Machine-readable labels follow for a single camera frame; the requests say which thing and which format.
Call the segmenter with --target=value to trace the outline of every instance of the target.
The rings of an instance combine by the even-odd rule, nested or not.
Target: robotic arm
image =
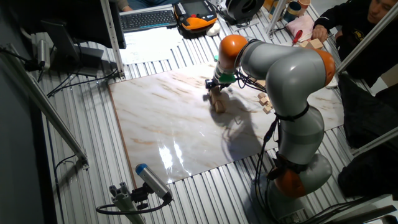
[[[297,198],[320,188],[331,176],[328,160],[315,153],[323,139],[323,118],[307,98],[329,84],[335,62],[322,50],[247,42],[240,35],[229,35],[220,43],[215,75],[206,87],[230,85],[240,65],[250,77],[266,80],[280,120],[278,165],[261,183],[269,189],[269,209],[280,220],[300,210]]]

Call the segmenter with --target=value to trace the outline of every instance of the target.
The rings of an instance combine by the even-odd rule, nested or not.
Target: wooden block
[[[214,105],[217,101],[222,101],[220,89],[218,87],[214,87],[209,91],[211,104]]]
[[[257,97],[259,98],[259,99],[261,99],[261,98],[264,98],[264,97],[266,97],[267,95],[265,94],[265,93],[259,93],[258,95],[257,95]]]
[[[261,104],[261,106],[264,106],[267,102],[268,102],[268,101],[267,101],[267,98],[266,98],[266,97],[261,98],[260,101],[259,101],[259,103]]]
[[[216,101],[214,109],[216,110],[216,113],[224,113],[226,111],[226,108],[221,101]]]
[[[213,87],[212,89],[210,89],[209,95],[210,96],[212,96],[212,95],[216,95],[216,96],[221,95],[220,88],[218,88],[218,86]]]
[[[266,81],[265,80],[257,80],[257,84],[260,84],[260,86],[266,87]]]
[[[266,105],[271,107],[271,108],[273,107],[271,101],[267,101]]]
[[[320,50],[320,49],[322,49],[323,44],[320,42],[319,39],[313,39],[313,40],[311,40],[311,41],[307,44],[307,46],[305,46],[305,47],[306,47],[306,48],[313,48],[313,49],[318,49],[318,50]]]
[[[308,45],[309,41],[304,41],[300,44],[300,47],[306,47]]]
[[[262,110],[268,114],[272,110],[272,108],[266,105]]]

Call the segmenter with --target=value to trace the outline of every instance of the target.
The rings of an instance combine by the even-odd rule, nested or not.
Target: cup
[[[298,0],[297,1],[301,5],[301,10],[297,14],[297,17],[304,15],[304,12],[307,10],[308,6],[311,4],[311,0]]]
[[[292,22],[296,19],[297,14],[299,14],[300,10],[301,5],[298,2],[292,1],[291,3],[289,3],[289,6],[287,7],[287,10],[284,14],[284,20],[286,22]]]

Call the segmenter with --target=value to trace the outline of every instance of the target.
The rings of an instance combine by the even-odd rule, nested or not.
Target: white marble board
[[[214,64],[202,64],[109,86],[132,170],[146,163],[171,183],[258,153],[275,119],[258,103],[258,91],[232,84],[223,90],[227,111],[216,114],[205,79]],[[343,124],[343,106],[323,88],[308,97],[325,130]],[[267,149],[277,147],[272,140]],[[138,187],[143,181],[133,172]]]

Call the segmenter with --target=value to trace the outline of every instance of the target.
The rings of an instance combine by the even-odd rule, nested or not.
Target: black jacket
[[[336,40],[341,60],[366,37],[375,26],[368,21],[371,0],[352,0],[323,13],[315,25],[330,30],[342,25],[343,35]],[[398,21],[391,22],[347,67],[354,78],[363,78],[369,86],[398,63]]]

